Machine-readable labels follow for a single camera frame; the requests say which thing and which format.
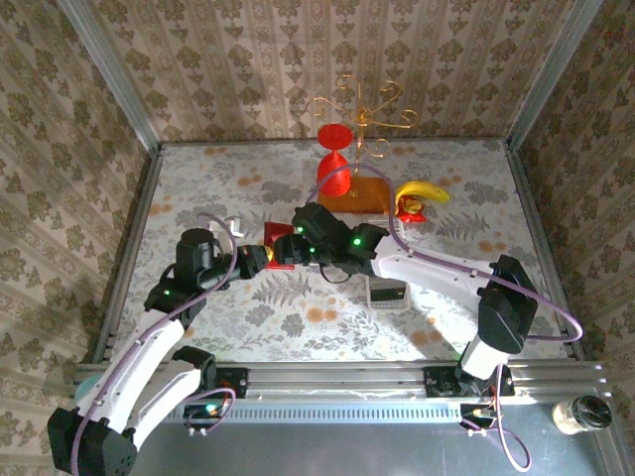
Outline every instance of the jar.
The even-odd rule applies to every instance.
[[[556,427],[564,434],[603,429],[612,421],[606,402],[593,395],[560,402],[554,406],[552,417]]]

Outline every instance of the red object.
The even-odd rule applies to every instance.
[[[338,151],[326,154],[317,166],[317,183],[326,177],[328,173],[348,164],[346,159]],[[327,196],[342,196],[350,190],[350,170],[338,172],[322,186],[320,191]]]
[[[294,232],[294,225],[288,225],[286,223],[275,223],[273,221],[265,222],[265,239],[264,245],[274,248],[274,241],[276,241],[281,236],[290,235]],[[296,267],[294,265],[280,265],[276,260],[271,260],[267,266],[265,266],[266,270],[294,270]]]
[[[343,124],[326,124],[317,132],[317,141],[325,149],[338,151],[350,146],[353,142],[353,133]]]
[[[397,218],[404,223],[426,223],[428,219],[424,216],[423,211],[424,205],[417,200],[416,197],[411,195],[402,195],[399,197]]]

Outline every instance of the floral tablecloth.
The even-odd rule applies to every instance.
[[[239,244],[262,243],[265,221],[291,222],[326,152],[316,141],[166,147],[115,351],[200,212],[238,216],[245,233]],[[395,185],[423,179],[450,193],[448,203],[426,203],[427,223],[406,226],[410,242],[473,259],[510,254],[546,292],[501,141],[395,140],[390,157],[366,163]],[[447,297],[411,287],[410,310],[376,312],[365,286],[363,277],[329,284],[314,268],[265,271],[209,298],[181,343],[243,362],[455,359],[476,332],[476,316]],[[541,307],[532,333],[557,332],[555,317]],[[528,342],[520,355],[564,356],[562,345],[542,342]]]

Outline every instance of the jar lid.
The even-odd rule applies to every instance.
[[[606,402],[593,395],[575,399],[571,405],[571,411],[575,420],[587,428],[606,428],[613,420],[611,409]]]

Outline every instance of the floral wallpaper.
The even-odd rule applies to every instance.
[[[51,474],[146,161],[55,2],[0,2],[0,474]]]
[[[521,148],[589,357],[635,448],[635,4],[604,2]]]
[[[95,0],[163,142],[314,137],[314,96],[405,86],[415,136],[504,136],[572,0]],[[326,120],[338,122],[330,112]]]
[[[428,222],[405,225],[409,243],[488,263],[510,254],[546,293],[502,140],[396,139],[392,145],[389,158],[364,162],[395,185],[430,180],[451,195],[448,203],[426,202]],[[174,262],[181,234],[201,225],[200,213],[238,217],[245,235],[238,243],[262,243],[266,221],[290,223],[305,202],[325,152],[317,141],[166,146],[114,351],[134,330],[148,291]],[[353,156],[352,148],[342,153]],[[349,226],[372,219],[387,226],[383,215],[339,218]],[[337,270],[326,272],[342,278]],[[266,270],[214,293],[177,348],[192,345],[237,362],[457,359],[476,333],[474,310],[419,286],[410,286],[410,295],[410,309],[374,311],[364,277],[334,285],[315,267]],[[558,332],[554,315],[539,309],[532,333]],[[566,356],[562,344],[528,341],[518,357]]]

